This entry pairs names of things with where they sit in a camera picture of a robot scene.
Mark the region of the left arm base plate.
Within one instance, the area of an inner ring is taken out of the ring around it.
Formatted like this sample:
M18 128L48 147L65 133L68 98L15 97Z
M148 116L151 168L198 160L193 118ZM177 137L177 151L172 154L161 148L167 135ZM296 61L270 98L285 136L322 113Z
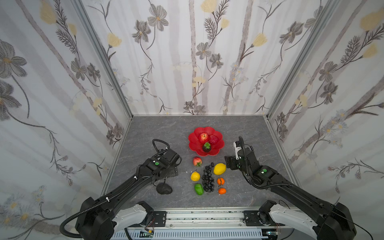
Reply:
M166 226L167 212L166 211L154 211L149 215L148 227L163 228Z

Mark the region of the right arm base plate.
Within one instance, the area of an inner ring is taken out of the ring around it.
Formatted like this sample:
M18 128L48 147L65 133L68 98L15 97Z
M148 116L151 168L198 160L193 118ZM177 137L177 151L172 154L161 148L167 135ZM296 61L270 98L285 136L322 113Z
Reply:
M244 211L243 223L247 227L277 227L278 224L275 223L269 213L259 212L259 211Z

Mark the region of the red fake apple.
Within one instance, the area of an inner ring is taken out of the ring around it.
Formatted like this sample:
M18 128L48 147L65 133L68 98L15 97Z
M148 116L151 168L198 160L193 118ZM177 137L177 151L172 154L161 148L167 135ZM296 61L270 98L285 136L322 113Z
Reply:
M203 161L202 161L201 158L199 158L199 157L194 157L193 158L193 165L195 167L200 167L202 164L203 164Z

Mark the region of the red crinkled fake fruit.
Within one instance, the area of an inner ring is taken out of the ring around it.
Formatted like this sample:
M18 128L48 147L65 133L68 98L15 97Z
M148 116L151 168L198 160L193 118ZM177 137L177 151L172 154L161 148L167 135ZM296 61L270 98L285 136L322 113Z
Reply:
M208 133L201 133L199 136L199 141L201 143L206 143L209 141L209 134Z

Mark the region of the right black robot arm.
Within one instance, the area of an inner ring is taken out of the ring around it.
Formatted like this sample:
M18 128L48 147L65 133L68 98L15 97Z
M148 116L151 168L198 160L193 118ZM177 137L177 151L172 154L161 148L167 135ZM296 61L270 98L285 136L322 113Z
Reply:
M226 156L225 161L228 169L241 171L252 187L269 190L299 209L293 211L268 200L258 210L260 224L283 224L315 240L352 240L357 235L351 213L343 204L334 205L311 195L256 159Z

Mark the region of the yellow fake lemon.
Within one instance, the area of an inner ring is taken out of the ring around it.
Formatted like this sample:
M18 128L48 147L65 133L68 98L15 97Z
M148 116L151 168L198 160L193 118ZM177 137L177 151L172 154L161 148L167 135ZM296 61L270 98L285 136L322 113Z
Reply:
M214 174L219 176L226 172L227 166L223 163L218 163L214 166Z

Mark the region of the dark fake avocado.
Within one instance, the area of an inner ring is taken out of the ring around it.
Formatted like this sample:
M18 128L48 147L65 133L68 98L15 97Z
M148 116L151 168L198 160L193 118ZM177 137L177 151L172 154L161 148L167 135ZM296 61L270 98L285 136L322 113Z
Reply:
M170 195L173 192L173 189L166 183L159 183L156 186L156 191L160 195Z

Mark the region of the yellow fake pear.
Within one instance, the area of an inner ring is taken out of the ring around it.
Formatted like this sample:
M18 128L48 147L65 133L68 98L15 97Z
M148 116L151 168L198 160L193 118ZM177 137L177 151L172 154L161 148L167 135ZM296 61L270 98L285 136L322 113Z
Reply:
M197 171L192 172L191 180L193 182L198 182L200 179L201 179L201 175Z

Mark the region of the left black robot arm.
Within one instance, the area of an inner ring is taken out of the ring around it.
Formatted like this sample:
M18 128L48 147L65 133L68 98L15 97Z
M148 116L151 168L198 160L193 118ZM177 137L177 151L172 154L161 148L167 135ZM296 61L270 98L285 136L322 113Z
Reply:
M94 199L87 198L81 205L75 229L83 240L109 240L114 233L131 225L145 224L153 209L145 202L134 204L136 211L126 209L125 203L156 181L178 175L182 158L173 150L165 149L139 165L128 180Z

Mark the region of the dark purple fake mangosteen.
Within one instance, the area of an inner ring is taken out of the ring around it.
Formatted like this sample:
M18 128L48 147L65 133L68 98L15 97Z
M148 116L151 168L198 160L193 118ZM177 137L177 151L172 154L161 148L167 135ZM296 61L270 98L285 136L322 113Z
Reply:
M212 150L212 146L211 146L211 144L209 142L205 142L203 144L202 148L203 148L203 151L206 152L206 153L208 153L208 152L210 152Z

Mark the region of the green fake lime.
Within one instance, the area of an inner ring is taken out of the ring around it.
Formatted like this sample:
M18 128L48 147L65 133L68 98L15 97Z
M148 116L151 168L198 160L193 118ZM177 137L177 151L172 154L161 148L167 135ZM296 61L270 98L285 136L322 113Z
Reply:
M198 196L201 196L204 193L204 188L203 188L203 186L201 184L195 184L194 185L194 190L195 190L195 192L196 192L196 194Z

